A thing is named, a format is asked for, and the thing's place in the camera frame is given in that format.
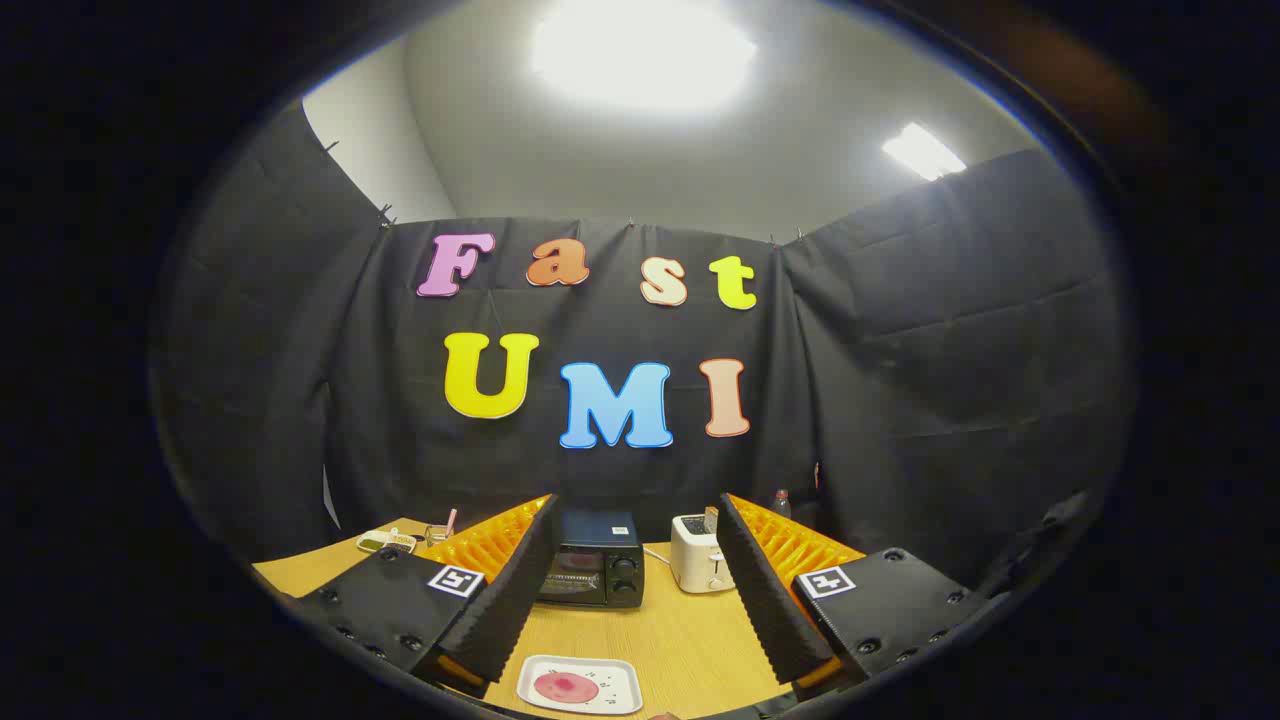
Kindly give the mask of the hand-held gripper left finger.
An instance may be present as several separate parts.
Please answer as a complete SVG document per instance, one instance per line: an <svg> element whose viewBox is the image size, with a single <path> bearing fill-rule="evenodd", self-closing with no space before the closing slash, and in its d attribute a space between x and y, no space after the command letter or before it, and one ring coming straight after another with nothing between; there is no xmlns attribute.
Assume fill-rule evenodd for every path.
<svg viewBox="0 0 1280 720"><path fill-rule="evenodd" d="M544 495L411 553L388 544L300 600L300 616L366 653L477 700L498 682L559 542Z"/></svg>

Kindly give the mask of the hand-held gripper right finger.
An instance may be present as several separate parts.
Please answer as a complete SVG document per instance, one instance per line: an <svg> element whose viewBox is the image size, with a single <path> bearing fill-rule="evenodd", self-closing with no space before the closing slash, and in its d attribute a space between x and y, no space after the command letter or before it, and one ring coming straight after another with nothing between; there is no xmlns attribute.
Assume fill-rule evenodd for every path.
<svg viewBox="0 0 1280 720"><path fill-rule="evenodd" d="M718 544L776 679L800 701L924 659L986 606L906 550L863 553L730 493Z"/></svg>

